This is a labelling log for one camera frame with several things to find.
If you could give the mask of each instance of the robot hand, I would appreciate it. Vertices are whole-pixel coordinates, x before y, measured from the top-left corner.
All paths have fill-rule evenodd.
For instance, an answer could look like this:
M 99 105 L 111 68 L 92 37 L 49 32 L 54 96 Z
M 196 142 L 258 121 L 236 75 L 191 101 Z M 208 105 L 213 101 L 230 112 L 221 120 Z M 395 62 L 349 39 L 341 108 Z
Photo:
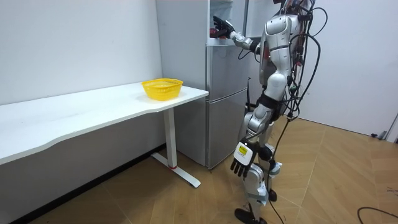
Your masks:
M 238 177 L 242 176 L 242 174 L 243 177 L 246 177 L 256 154 L 256 151 L 253 152 L 247 147 L 247 143 L 239 142 L 234 151 L 234 161 L 231 164 L 231 170 L 238 174 Z
M 213 16 L 213 21 L 214 25 L 216 26 L 216 29 L 218 29 L 218 32 L 214 34 L 216 38 L 223 36 L 230 38 L 229 35 L 235 31 L 232 24 L 230 24 L 228 21 L 224 21 L 216 16 Z

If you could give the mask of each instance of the yellow label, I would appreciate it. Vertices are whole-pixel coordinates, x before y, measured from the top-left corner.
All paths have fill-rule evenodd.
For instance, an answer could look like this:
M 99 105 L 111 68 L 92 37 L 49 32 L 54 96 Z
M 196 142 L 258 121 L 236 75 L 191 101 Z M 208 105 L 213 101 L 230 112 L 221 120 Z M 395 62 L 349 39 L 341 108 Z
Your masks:
M 246 153 L 248 152 L 248 150 L 247 150 L 245 147 L 240 146 L 240 147 L 239 147 L 239 152 L 242 152 L 242 154 L 246 155 Z

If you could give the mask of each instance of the humanoid robot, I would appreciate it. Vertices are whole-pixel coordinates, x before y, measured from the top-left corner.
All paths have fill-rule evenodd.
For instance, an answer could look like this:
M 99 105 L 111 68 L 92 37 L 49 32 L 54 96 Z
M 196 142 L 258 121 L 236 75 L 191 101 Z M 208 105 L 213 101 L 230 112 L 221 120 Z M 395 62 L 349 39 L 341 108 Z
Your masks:
M 301 102 L 297 94 L 300 85 L 295 80 L 297 66 L 305 63 L 303 52 L 306 40 L 310 37 L 318 44 L 309 34 L 315 0 L 274 0 L 274 3 L 281 3 L 280 11 L 266 22 L 260 42 L 236 32 L 228 21 L 213 18 L 218 29 L 216 37 L 230 38 L 236 46 L 261 56 L 260 83 L 264 91 L 256 109 L 244 117 L 231 165 L 231 170 L 243 177 L 250 210 L 237 208 L 235 216 L 247 224 L 267 223 L 261 218 L 260 207 L 269 200 L 277 200 L 277 194 L 272 189 L 272 177 L 279 173 L 281 164 L 275 161 L 275 149 L 268 144 L 268 140 L 274 121 L 285 112 L 286 89 L 291 101 L 297 106 Z M 292 110 L 287 117 L 288 122 L 292 120 Z

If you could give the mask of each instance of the yellow basket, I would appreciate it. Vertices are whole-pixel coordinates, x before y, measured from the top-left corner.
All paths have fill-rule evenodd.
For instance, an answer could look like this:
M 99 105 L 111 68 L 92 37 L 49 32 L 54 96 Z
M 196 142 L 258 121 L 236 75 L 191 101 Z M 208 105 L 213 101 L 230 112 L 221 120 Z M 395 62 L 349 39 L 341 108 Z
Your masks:
M 159 78 L 142 82 L 142 86 L 149 98 L 155 100 L 169 100 L 178 97 L 183 81 L 171 78 Z

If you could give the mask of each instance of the parquet floor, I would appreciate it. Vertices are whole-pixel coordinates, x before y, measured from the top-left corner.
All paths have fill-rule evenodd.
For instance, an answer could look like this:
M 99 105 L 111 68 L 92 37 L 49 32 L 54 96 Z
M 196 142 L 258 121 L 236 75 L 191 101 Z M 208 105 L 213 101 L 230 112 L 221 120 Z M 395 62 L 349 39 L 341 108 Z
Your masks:
M 208 171 L 179 154 L 178 165 L 201 181 L 194 189 L 149 158 L 32 223 L 239 223 L 234 209 L 247 205 L 231 160 Z M 298 119 L 289 124 L 277 160 L 283 166 L 274 179 L 274 205 L 286 224 L 359 223 L 362 206 L 398 214 L 397 144 Z M 262 212 L 268 223 L 280 223 L 269 205 Z M 378 212 L 361 214 L 365 223 L 398 224 Z

